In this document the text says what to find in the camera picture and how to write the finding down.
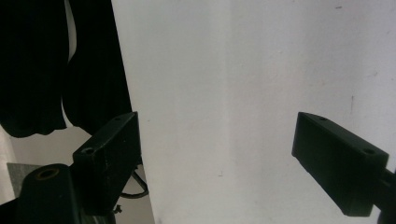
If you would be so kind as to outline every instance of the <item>dark fabric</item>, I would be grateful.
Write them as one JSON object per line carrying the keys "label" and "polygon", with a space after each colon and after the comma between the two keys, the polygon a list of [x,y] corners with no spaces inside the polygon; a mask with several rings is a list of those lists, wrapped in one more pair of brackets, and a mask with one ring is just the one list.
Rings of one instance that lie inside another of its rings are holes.
{"label": "dark fabric", "polygon": [[77,50],[69,64],[64,0],[0,1],[0,123],[12,136],[73,125],[94,134],[132,111],[111,0],[70,1]]}
{"label": "dark fabric", "polygon": [[12,136],[65,128],[61,86],[68,60],[64,1],[0,1],[0,122]]}
{"label": "dark fabric", "polygon": [[64,110],[90,134],[132,111],[111,0],[70,0],[78,47],[67,67]]}

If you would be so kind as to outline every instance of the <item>white backdrop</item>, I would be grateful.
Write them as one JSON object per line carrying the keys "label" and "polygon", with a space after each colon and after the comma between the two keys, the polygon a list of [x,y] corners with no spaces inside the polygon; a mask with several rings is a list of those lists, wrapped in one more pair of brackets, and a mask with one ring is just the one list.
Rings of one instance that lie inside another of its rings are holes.
{"label": "white backdrop", "polygon": [[344,217],[291,156],[299,111],[392,155],[396,1],[113,0],[157,224]]}

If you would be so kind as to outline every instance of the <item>white wall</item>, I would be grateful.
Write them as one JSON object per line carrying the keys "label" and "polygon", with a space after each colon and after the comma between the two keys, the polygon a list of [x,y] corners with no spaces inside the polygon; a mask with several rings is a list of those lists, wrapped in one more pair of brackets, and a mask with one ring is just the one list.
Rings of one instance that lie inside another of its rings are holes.
{"label": "white wall", "polygon": [[344,217],[291,155],[298,111],[392,155],[396,2],[113,0],[157,224]]}
{"label": "white wall", "polygon": [[15,198],[9,179],[7,162],[15,161],[11,141],[6,131],[0,126],[0,204]]}

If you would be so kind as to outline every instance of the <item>screw hole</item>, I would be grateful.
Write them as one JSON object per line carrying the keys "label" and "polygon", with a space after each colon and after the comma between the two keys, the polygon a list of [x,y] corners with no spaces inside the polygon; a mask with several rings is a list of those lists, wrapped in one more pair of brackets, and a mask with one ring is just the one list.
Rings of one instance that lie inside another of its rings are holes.
{"label": "screw hole", "polygon": [[363,152],[366,153],[367,155],[374,155],[375,154],[375,151],[370,149],[370,148],[365,148],[363,150]]}
{"label": "screw hole", "polygon": [[86,148],[84,148],[84,149],[81,150],[81,153],[90,155],[90,154],[92,154],[94,151],[95,151],[95,150],[93,150],[93,148],[91,148],[91,147],[86,147]]}
{"label": "screw hole", "polygon": [[59,174],[59,169],[57,168],[48,168],[46,170],[41,171],[37,175],[35,175],[36,180],[47,180],[55,177]]}

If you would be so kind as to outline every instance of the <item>black jacket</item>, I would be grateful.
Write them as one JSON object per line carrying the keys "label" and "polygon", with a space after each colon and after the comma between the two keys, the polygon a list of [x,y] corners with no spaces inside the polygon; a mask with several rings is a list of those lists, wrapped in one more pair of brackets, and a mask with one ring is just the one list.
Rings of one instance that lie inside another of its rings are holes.
{"label": "black jacket", "polygon": [[64,0],[0,1],[0,123],[12,136],[94,134],[132,111],[111,0],[70,0],[77,29],[68,62]]}

